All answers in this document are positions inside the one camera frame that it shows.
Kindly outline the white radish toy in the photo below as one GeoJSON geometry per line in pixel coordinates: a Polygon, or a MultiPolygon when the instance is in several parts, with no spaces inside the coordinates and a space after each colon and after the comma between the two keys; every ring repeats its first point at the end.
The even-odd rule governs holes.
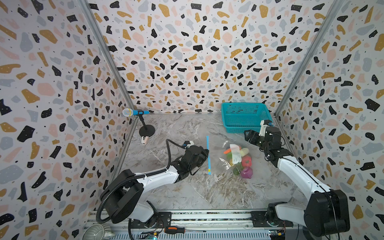
{"type": "Polygon", "coordinates": [[[249,151],[248,148],[243,148],[243,149],[241,149],[241,150],[240,150],[241,157],[246,156],[249,152],[250,152],[250,151],[249,151]]]}

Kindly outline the clear zip top bag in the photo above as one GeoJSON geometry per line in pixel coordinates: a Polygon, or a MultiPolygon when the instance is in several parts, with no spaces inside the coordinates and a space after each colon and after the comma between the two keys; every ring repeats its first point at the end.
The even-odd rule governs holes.
{"type": "Polygon", "coordinates": [[[206,141],[207,149],[210,151],[208,156],[208,175],[217,176],[222,173],[232,173],[232,175],[234,175],[233,166],[236,164],[241,164],[242,157],[240,150],[246,147],[242,147],[241,145],[232,143],[228,140],[224,141],[222,144],[215,145],[214,141],[212,141],[209,136],[206,137],[206,141]],[[231,152],[224,154],[224,151],[227,149],[231,149],[231,152]]]}

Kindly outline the dark eggplant toy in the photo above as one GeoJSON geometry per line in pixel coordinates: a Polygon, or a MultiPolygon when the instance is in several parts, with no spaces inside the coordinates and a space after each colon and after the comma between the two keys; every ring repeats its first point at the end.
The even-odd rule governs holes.
{"type": "Polygon", "coordinates": [[[239,176],[242,170],[243,170],[242,164],[236,164],[233,166],[233,174],[235,176],[239,176]]]}

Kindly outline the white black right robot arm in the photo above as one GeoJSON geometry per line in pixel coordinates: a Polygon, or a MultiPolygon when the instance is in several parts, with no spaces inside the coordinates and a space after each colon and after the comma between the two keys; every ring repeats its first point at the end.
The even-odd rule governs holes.
{"type": "Polygon", "coordinates": [[[285,221],[296,223],[309,231],[311,239],[350,230],[346,194],[333,190],[305,169],[293,153],[283,147],[278,128],[262,123],[259,132],[246,130],[244,136],[248,143],[259,147],[266,161],[285,173],[308,200],[306,207],[286,202],[269,204],[265,215],[269,225],[279,226],[285,221]]]}

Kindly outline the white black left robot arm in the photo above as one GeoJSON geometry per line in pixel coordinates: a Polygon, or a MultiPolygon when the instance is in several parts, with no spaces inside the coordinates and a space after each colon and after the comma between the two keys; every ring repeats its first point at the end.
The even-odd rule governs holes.
{"type": "Polygon", "coordinates": [[[146,173],[122,171],[100,196],[101,204],[96,213],[99,224],[125,219],[139,221],[146,228],[153,227],[161,218],[154,205],[142,201],[142,195],[165,185],[178,183],[196,173],[209,157],[209,150],[195,145],[182,146],[185,154],[169,160],[165,168],[146,173]]]}

